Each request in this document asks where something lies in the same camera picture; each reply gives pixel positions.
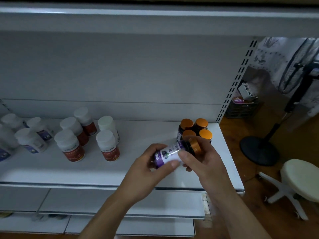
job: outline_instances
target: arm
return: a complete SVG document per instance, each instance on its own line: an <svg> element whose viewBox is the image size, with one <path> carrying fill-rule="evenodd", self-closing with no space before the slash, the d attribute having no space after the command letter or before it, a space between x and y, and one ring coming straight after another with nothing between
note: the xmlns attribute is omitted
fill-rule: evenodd
<svg viewBox="0 0 319 239"><path fill-rule="evenodd" d="M147 197L154 187L180 164L173 160L152 172L152 156L167 147L152 144L138 157L127 172L121 185L99 209L81 232L79 239L113 239L127 211L138 201Z"/></svg>
<svg viewBox="0 0 319 239"><path fill-rule="evenodd" d="M219 154L201 137L196 137L204 154L196 159L186 151L178 153L187 171L194 171L211 201L221 212L231 239L271 239L256 217L237 195Z"/></svg>

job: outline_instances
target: supplement bottle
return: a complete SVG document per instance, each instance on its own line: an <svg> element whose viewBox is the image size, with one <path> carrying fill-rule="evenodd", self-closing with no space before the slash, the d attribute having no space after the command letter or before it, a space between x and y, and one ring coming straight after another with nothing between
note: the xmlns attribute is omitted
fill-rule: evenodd
<svg viewBox="0 0 319 239"><path fill-rule="evenodd" d="M118 144L120 142L120 136L119 136L119 133L115 127L115 122L114 122L112 117L110 117L110 116L101 117L98 120L98 126L99 126L100 131L110 130L111 132L113 132L116 143Z"/></svg>
<svg viewBox="0 0 319 239"><path fill-rule="evenodd" d="M17 131L14 136L18 143L32 154L42 153L48 148L45 141L30 128L23 128Z"/></svg>
<svg viewBox="0 0 319 239"><path fill-rule="evenodd" d="M199 136L207 139L210 143L212 143L213 134L205 129L199 131Z"/></svg>
<svg viewBox="0 0 319 239"><path fill-rule="evenodd" d="M191 119L183 119L181 121L181 124L178 127L177 138L176 138L177 141L181 140L181 136L182 136L183 132L185 130L192 129L193 125L194 125L194 123Z"/></svg>
<svg viewBox="0 0 319 239"><path fill-rule="evenodd" d="M80 122L86 135L93 136L97 132L97 128L87 107L80 107L76 109L74 111L74 116Z"/></svg>
<svg viewBox="0 0 319 239"><path fill-rule="evenodd" d="M45 141L50 141L54 137L53 130L40 117L31 118L26 124Z"/></svg>
<svg viewBox="0 0 319 239"><path fill-rule="evenodd" d="M18 117L14 113L7 114L1 118L1 121L11 128L14 132L19 131L22 128L29 128L25 120Z"/></svg>
<svg viewBox="0 0 319 239"><path fill-rule="evenodd" d="M13 149L19 146L17 139L14 137L14 132L2 124L0 124L0 140L4 141L10 148Z"/></svg>
<svg viewBox="0 0 319 239"><path fill-rule="evenodd" d="M154 154L154 163L156 168L158 169L171 160L179 160L182 163L178 156L179 150L185 150L195 157L202 153L202 150L195 138L190 138L188 141L180 140Z"/></svg>
<svg viewBox="0 0 319 239"><path fill-rule="evenodd" d="M185 130L183 132L182 139L184 139L185 136L196 136L196 133L192 130Z"/></svg>
<svg viewBox="0 0 319 239"><path fill-rule="evenodd" d="M0 162L9 158L13 150L4 142L0 141Z"/></svg>
<svg viewBox="0 0 319 239"><path fill-rule="evenodd" d="M116 144L113 132L110 130L103 130L96 136L98 146L106 161L117 160L120 156L120 150Z"/></svg>
<svg viewBox="0 0 319 239"><path fill-rule="evenodd" d="M60 126L63 130L70 129L78 138L81 146L84 146L89 142L89 137L83 131L81 124L74 117L63 119L60 122Z"/></svg>
<svg viewBox="0 0 319 239"><path fill-rule="evenodd" d="M199 131L202 129L207 130L208 121L204 118L198 118L195 122L194 128L192 129L197 136L199 136Z"/></svg>
<svg viewBox="0 0 319 239"><path fill-rule="evenodd" d="M78 162L85 156L85 151L79 140L70 129L58 132L54 136L54 141L62 150L66 158L71 162Z"/></svg>

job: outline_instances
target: fingernail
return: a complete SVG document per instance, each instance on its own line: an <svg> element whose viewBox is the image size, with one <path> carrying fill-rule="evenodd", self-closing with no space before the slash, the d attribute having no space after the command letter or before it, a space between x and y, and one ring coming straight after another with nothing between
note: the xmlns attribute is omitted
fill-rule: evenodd
<svg viewBox="0 0 319 239"><path fill-rule="evenodd" d="M181 159L187 159L187 156L188 156L188 153L184 150L181 150L178 152L178 156L181 158Z"/></svg>
<svg viewBox="0 0 319 239"><path fill-rule="evenodd" d="M171 161L171 165L172 165L173 169L176 169L180 164L181 164L181 162L179 162L178 160Z"/></svg>

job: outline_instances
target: stool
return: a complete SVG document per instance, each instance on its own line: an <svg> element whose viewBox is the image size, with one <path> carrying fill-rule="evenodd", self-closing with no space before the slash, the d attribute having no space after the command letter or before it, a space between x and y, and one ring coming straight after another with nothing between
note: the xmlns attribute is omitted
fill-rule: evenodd
<svg viewBox="0 0 319 239"><path fill-rule="evenodd" d="M305 211L297 199L303 197L309 201L319 202L318 167L303 160L291 159L285 162L280 171L281 182L262 172L258 174L261 178L266 179L279 189L276 194L267 199L268 203L272 204L281 197L286 196L296 208L298 218L305 221L308 220Z"/></svg>

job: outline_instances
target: electric fan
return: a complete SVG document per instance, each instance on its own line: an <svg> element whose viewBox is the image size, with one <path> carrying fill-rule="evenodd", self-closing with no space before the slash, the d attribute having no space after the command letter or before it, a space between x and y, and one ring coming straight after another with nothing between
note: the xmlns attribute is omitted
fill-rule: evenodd
<svg viewBox="0 0 319 239"><path fill-rule="evenodd" d="M272 166L278 161L279 152L269 143L269 139L280 125L289 118L288 114L300 102L313 80L319 79L319 49L315 46L316 40L314 38L305 39L281 76L278 85L280 93L288 94L299 85L284 109L285 115L264 138L248 136L240 141L242 153L257 165Z"/></svg>

